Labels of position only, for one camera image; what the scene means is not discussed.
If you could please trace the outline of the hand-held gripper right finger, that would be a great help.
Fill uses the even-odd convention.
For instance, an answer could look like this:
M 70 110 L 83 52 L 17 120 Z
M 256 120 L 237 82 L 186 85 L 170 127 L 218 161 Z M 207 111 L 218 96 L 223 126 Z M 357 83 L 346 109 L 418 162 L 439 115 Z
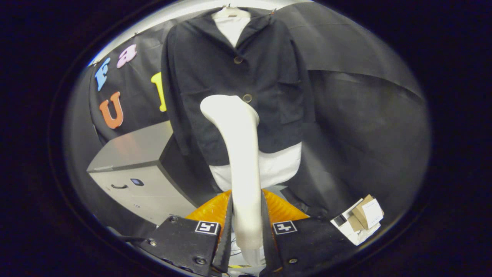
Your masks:
M 352 242 L 328 219 L 310 217 L 267 190 L 262 191 L 262 277 L 320 275 L 347 260 Z

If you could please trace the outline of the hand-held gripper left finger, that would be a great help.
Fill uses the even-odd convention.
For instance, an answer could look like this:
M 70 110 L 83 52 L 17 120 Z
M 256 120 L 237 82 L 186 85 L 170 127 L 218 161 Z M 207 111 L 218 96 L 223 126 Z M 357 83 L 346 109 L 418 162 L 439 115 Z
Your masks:
M 188 216 L 168 216 L 139 245 L 165 266 L 199 277 L 228 272 L 233 200 L 231 191 L 208 200 Z

